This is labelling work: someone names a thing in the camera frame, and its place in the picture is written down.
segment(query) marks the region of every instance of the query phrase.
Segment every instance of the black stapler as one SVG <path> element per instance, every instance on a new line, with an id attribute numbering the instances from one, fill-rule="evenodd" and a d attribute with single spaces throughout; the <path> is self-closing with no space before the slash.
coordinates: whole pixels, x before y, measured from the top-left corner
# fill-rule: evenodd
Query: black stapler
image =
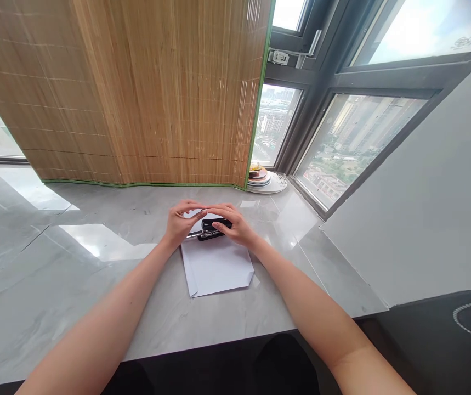
<path id="1" fill-rule="evenodd" d="M 231 222 L 225 218 L 210 218 L 210 219 L 203 219 L 202 220 L 202 230 L 197 232 L 191 232 L 186 238 L 198 238 L 199 241 L 214 239 L 216 237 L 224 236 L 224 233 L 216 230 L 213 227 L 214 222 L 220 222 L 224 224 L 227 228 L 231 229 Z"/>

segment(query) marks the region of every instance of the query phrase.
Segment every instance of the marble countertop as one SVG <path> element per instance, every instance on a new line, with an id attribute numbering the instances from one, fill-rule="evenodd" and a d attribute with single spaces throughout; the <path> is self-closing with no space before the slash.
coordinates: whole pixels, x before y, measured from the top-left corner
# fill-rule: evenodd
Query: marble countertop
<path id="1" fill-rule="evenodd" d="M 167 210 L 183 198 L 233 203 L 352 317 L 387 310 L 291 186 L 277 195 L 258 195 L 219 187 L 43 185 L 29 167 L 0 166 L 0 383 L 23 380 L 144 258 L 165 231 Z M 249 287 L 190 298 L 177 250 L 150 296 L 126 359 L 294 329 L 277 288 L 252 259 Z"/>

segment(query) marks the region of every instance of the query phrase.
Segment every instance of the window latch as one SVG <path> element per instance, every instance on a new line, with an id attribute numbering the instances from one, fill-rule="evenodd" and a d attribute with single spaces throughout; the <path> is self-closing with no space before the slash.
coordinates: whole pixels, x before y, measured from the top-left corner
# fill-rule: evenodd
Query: window latch
<path id="1" fill-rule="evenodd" d="M 283 62 L 274 61 L 274 60 L 277 60 L 276 53 L 295 55 L 297 56 L 296 69 L 301 69 L 303 67 L 303 63 L 305 63 L 305 59 L 307 57 L 312 58 L 314 56 L 314 52 L 316 51 L 317 43 L 319 42 L 320 37 L 321 37 L 321 30 L 316 30 L 316 34 L 314 35 L 314 39 L 312 40 L 312 45 L 310 46 L 310 50 L 308 52 L 296 52 L 296 51 L 290 51 L 286 49 L 269 48 L 268 49 L 268 61 L 271 61 L 272 63 L 285 64 Z"/>

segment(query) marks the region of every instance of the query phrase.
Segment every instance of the white paper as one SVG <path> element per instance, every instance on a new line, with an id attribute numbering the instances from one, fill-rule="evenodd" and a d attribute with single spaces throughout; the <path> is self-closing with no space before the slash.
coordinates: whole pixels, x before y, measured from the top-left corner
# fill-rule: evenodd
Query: white paper
<path id="1" fill-rule="evenodd" d="M 199 210 L 185 214 L 191 217 Z M 220 218 L 207 214 L 203 219 Z M 191 232 L 201 230 L 198 221 Z M 190 297 L 214 294 L 250 285 L 253 266 L 248 249 L 234 243 L 228 237 L 199 241 L 197 238 L 185 240 L 181 244 L 184 270 Z"/>

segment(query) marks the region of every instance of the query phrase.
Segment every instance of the bamboo blind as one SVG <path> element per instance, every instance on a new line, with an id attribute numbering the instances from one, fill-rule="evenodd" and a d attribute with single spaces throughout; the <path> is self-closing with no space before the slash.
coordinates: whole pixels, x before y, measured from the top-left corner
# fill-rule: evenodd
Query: bamboo blind
<path id="1" fill-rule="evenodd" d="M 0 117 L 45 180 L 244 187 L 271 0 L 0 0 Z"/>

